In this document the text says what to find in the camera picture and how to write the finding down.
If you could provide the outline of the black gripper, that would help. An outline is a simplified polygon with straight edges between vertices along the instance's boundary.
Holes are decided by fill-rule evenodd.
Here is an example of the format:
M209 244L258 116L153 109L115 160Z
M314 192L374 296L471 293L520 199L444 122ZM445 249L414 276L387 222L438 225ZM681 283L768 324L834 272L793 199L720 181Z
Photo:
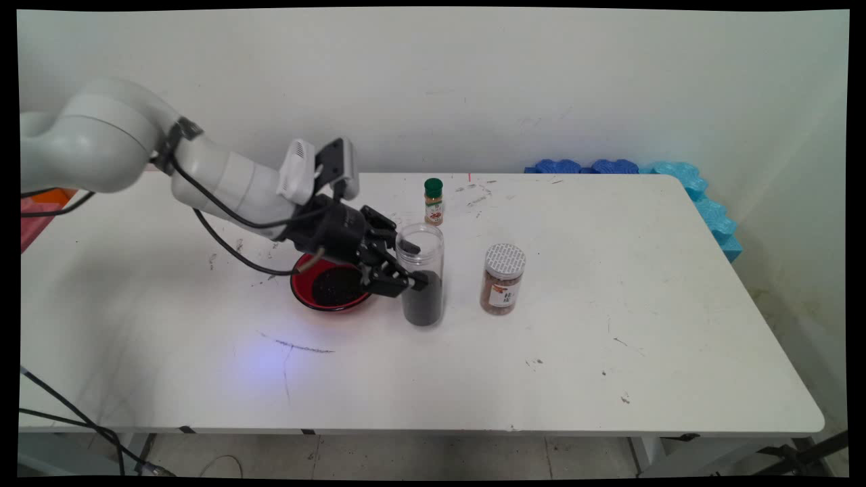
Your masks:
M360 289L371 295L399 297L405 291L423 291L430 278L423 271L406 271L392 256L366 256L360 260L359 253L365 237L384 243L388 250L400 250L409 255L418 255L419 246L398 236L396 224L370 206L362 212L334 203L325 195L315 196L304 206L300 215L314 212L306 218L288 226L288 240L299 252L316 254L324 250L323 259L356 264L361 272Z

